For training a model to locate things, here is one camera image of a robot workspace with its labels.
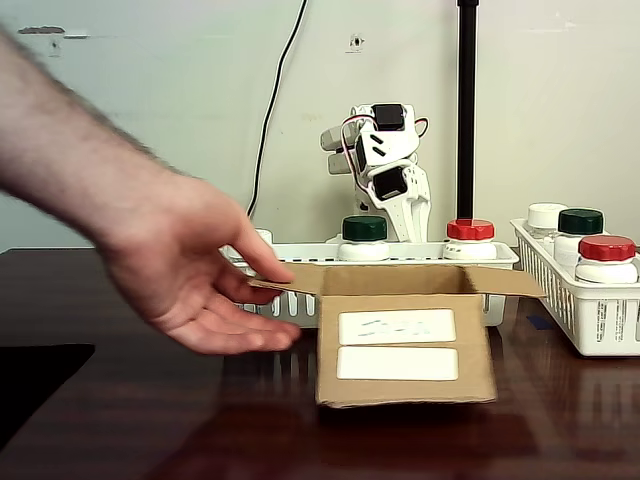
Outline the bare person's hand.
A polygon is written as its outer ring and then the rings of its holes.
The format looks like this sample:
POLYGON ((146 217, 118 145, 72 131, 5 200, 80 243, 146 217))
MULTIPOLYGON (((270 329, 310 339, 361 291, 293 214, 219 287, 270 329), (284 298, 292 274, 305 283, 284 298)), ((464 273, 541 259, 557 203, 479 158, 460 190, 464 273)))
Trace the bare person's hand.
POLYGON ((110 181, 96 198, 92 231, 109 274, 150 326, 201 354, 282 351, 297 340, 297 326, 241 308, 275 294, 251 286, 222 247, 268 280, 288 283, 293 275, 230 197, 202 180, 160 172, 110 181))

